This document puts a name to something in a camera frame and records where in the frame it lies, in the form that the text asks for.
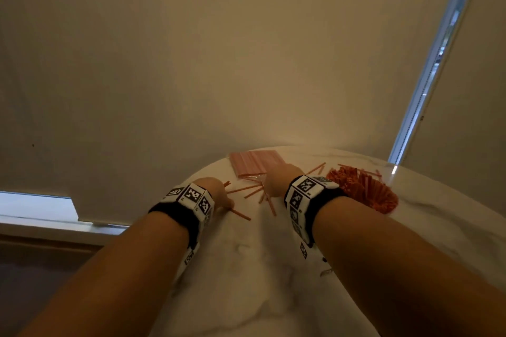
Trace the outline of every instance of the wrist band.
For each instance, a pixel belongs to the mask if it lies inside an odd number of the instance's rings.
[[[214,208],[215,202],[211,194],[204,188],[191,183],[186,186],[172,188],[167,196],[151,208],[148,213],[163,212],[178,224],[184,226],[189,234],[188,248],[194,253],[196,252],[199,236],[211,219]]]
[[[291,223],[295,232],[313,247],[313,223],[320,209],[329,201],[346,196],[334,181],[321,176],[299,176],[290,183],[284,203],[290,209]]]

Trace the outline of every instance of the forearm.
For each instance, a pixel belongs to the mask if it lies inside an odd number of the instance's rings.
[[[367,206],[347,197],[329,202],[316,216],[313,236],[383,336],[506,329],[506,302],[497,289]]]
[[[152,212],[92,257],[21,336],[147,335],[188,245],[188,231]]]

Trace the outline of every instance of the hand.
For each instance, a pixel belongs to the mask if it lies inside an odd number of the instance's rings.
[[[234,207],[234,200],[227,197],[225,187],[220,180],[214,177],[203,177],[195,180],[193,183],[211,193],[212,199],[215,201],[215,210],[219,207],[225,209],[232,209]]]
[[[291,181],[303,174],[302,169],[293,164],[276,165],[267,171],[267,177],[264,182],[265,192],[270,197],[284,196]]]

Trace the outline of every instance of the marble surface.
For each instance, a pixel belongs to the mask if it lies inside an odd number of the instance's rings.
[[[308,171],[327,162],[323,174],[339,163],[378,169],[399,196],[390,215],[440,250],[506,291],[506,219],[487,207],[402,167],[337,149],[275,147],[287,162]],[[238,181],[227,159],[188,180],[215,176]],[[316,255],[305,260],[281,199],[277,217],[260,193],[231,195],[237,210],[206,230],[198,254],[174,285],[152,336],[377,336],[334,274],[320,277],[328,264]]]

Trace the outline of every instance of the white marble table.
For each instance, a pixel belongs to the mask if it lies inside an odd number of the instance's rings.
[[[506,291],[506,219],[443,184],[385,161],[337,149],[275,147],[304,171],[327,162],[378,169],[399,196],[390,215],[452,258]],[[214,176],[238,181],[228,159],[188,180]],[[305,260],[281,199],[257,204],[260,193],[231,195],[246,221],[232,213],[210,225],[198,254],[169,296],[152,336],[377,336],[328,264]]]

